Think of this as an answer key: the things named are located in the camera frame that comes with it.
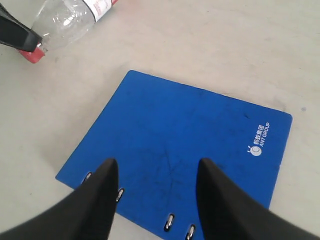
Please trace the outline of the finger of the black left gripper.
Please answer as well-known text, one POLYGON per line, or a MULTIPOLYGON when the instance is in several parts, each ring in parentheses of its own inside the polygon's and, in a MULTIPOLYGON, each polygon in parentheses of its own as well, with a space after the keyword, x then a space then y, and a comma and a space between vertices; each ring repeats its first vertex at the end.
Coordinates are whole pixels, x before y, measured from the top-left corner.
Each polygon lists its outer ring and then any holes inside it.
POLYGON ((42 37, 13 17, 0 5, 0 43, 25 52, 33 52, 42 37))

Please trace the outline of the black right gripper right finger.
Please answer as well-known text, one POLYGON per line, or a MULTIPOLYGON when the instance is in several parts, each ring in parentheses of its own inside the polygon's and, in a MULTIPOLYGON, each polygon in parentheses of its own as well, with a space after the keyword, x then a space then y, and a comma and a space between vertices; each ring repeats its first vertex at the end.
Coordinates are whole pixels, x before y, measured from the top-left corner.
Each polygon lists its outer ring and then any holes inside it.
POLYGON ((256 202, 209 158, 197 167, 197 210, 206 240, 317 240, 256 202))

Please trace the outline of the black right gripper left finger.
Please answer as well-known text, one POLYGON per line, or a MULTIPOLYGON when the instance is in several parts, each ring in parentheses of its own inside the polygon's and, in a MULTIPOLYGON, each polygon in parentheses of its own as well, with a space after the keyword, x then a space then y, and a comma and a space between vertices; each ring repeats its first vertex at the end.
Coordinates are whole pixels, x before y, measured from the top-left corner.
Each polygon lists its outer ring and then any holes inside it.
POLYGON ((107 159, 84 183, 40 215, 0 234, 2 240, 106 240, 118 196, 118 164, 107 159))

